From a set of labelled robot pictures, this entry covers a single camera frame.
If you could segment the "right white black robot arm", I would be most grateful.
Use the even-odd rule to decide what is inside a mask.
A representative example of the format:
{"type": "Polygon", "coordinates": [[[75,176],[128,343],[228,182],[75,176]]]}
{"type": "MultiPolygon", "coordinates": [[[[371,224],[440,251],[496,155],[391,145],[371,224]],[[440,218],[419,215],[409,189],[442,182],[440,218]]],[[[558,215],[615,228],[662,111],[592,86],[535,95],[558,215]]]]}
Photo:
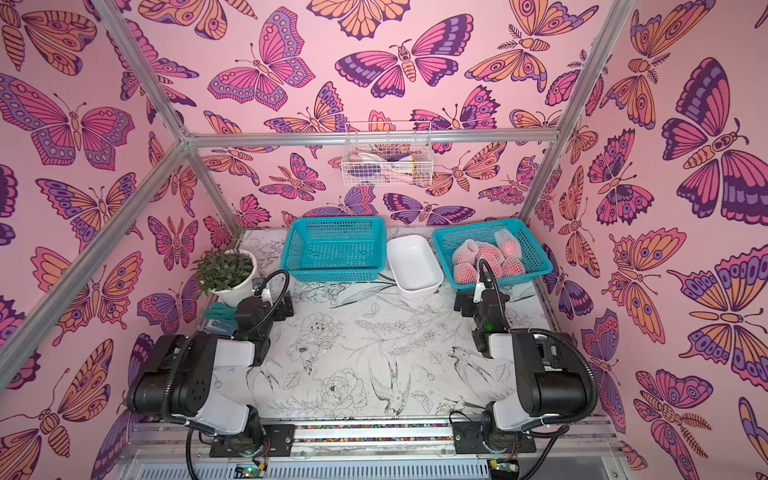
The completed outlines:
{"type": "Polygon", "coordinates": [[[474,321],[476,352],[510,367],[515,387],[481,407],[469,422],[483,447],[494,453],[526,451],[536,438],[555,438],[591,416],[598,393],[584,355],[564,336],[547,329],[512,328],[506,318],[511,297],[498,290],[461,290],[454,310],[474,321]]]}

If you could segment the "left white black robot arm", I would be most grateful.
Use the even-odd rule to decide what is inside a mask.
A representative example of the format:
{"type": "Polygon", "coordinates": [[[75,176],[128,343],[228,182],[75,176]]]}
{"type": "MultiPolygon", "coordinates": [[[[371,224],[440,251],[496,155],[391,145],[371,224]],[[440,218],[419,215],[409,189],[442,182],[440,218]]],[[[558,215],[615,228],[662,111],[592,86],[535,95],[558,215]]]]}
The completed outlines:
{"type": "Polygon", "coordinates": [[[190,434],[214,436],[213,455],[265,453],[269,437],[257,408],[220,393],[215,375],[225,369],[262,366],[274,323],[293,315],[288,292],[274,300],[262,292],[242,300],[235,310],[236,331],[249,332],[243,340],[206,332],[160,337],[128,389],[128,410],[184,426],[190,434]]]}

